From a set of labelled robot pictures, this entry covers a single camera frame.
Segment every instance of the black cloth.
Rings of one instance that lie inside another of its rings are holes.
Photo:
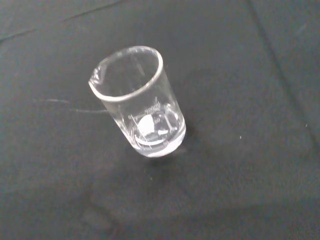
[[[318,1],[1,5],[0,239],[320,238]],[[88,86],[136,45],[187,125],[157,160]]]

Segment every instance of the transparent glass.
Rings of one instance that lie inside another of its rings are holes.
[[[134,46],[112,54],[89,85],[138,153],[164,156],[183,141],[185,119],[157,50]]]

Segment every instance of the water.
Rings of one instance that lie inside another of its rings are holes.
[[[131,116],[129,137],[132,146],[147,157],[173,152],[186,134],[185,120],[169,105],[155,105],[139,116]]]

